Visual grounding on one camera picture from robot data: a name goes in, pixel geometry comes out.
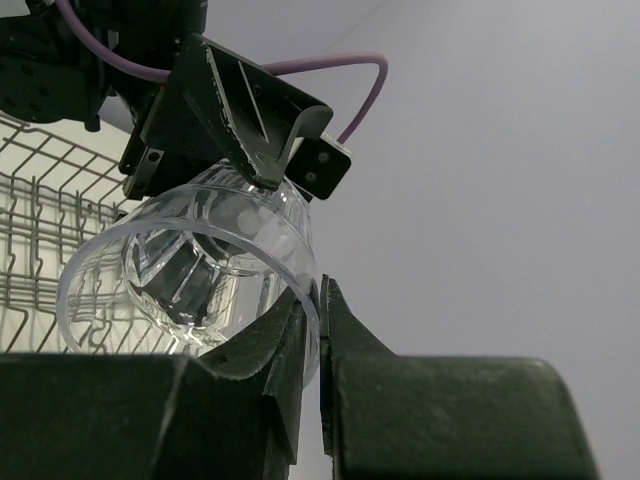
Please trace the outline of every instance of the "metal wire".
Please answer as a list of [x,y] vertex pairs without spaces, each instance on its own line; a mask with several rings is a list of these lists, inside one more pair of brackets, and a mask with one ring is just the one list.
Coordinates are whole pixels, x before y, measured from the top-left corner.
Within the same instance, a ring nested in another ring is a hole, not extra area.
[[[54,313],[58,277],[80,245],[132,205],[119,188],[115,160],[2,114],[0,138],[0,353],[66,353]],[[76,307],[95,312],[92,307],[105,295],[117,305],[122,294],[115,290],[98,284]],[[118,353],[128,342],[135,353],[153,331],[139,313],[119,315],[111,309],[100,319],[87,318],[88,327],[104,325],[87,329],[96,353],[107,351],[107,337],[109,351]],[[97,331],[104,338],[94,338]],[[168,335],[152,338],[144,352],[180,348]]]

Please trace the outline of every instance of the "cable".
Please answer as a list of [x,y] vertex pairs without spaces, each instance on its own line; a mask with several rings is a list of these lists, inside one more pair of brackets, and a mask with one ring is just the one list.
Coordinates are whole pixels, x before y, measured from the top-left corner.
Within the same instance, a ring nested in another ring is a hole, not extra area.
[[[117,53],[111,51],[103,45],[93,34],[84,26],[78,18],[70,0],[55,0],[56,6],[60,11],[60,15],[65,20],[71,31],[78,37],[78,40],[91,52],[93,52],[103,62],[111,65],[113,68],[120,70],[132,77],[140,78],[154,83],[166,83],[171,73],[169,70],[159,68],[146,67],[138,63],[127,60]],[[346,130],[338,137],[340,143],[345,143],[351,135],[357,130],[364,118],[367,116],[371,107],[377,100],[382,87],[384,86],[389,74],[389,62],[380,53],[350,53],[327,55],[322,57],[304,58],[299,60],[289,60],[286,62],[272,63],[264,65],[263,68],[272,75],[282,76],[293,73],[312,72],[316,70],[324,70],[334,67],[344,67],[350,65],[367,65],[373,64],[378,66],[378,77],[376,78],[371,93],[367,96],[364,104],[356,114],[353,121]]]

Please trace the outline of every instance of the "plain gray background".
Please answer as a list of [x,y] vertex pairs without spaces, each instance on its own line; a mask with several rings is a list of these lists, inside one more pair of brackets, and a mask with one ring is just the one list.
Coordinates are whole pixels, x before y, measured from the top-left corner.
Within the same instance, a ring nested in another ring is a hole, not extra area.
[[[399,353],[553,363],[603,478],[637,478],[640,2],[234,0],[210,17],[209,37],[258,62],[388,55],[353,170],[313,205],[320,269]],[[374,74],[291,80],[338,133]],[[331,476],[318,408],[316,378],[294,480]]]

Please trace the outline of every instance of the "glass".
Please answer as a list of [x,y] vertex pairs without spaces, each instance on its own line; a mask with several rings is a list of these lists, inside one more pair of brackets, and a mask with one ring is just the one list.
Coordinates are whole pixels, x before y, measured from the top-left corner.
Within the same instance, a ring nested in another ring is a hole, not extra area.
[[265,313],[290,287],[318,365],[309,204],[285,180],[248,184],[228,162],[150,199],[85,243],[66,265],[56,313],[81,353],[201,355]]

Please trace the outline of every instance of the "dishwasher rack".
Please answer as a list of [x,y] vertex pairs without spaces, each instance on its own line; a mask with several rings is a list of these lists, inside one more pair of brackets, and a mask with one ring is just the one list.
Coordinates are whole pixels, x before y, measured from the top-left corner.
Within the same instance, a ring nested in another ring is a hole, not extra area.
[[[66,353],[55,319],[62,269],[136,202],[124,198],[118,162],[105,155],[4,115],[0,139],[0,353]],[[131,326],[153,328],[137,315],[127,319]],[[138,328],[124,331],[140,335]],[[163,340],[144,353],[178,350]]]

